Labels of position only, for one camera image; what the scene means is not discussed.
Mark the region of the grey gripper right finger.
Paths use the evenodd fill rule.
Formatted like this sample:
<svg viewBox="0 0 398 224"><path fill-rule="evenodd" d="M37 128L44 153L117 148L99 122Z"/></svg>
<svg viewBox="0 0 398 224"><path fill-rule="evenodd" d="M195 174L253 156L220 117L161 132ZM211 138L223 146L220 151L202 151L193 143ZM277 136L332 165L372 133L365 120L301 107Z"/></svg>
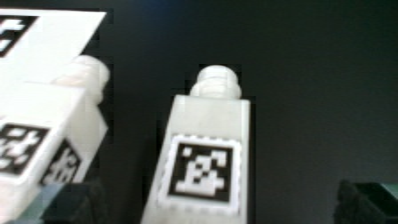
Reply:
<svg viewBox="0 0 398 224"><path fill-rule="evenodd" d="M398 224L398 183L340 181L335 224Z"/></svg>

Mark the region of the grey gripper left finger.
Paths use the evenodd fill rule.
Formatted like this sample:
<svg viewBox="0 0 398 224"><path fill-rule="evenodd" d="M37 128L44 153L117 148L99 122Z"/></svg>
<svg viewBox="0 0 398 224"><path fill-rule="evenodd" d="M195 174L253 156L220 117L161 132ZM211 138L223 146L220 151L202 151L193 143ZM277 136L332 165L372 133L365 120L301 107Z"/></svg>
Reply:
<svg viewBox="0 0 398 224"><path fill-rule="evenodd" d="M110 224L99 182L65 184L40 215L44 224Z"/></svg>

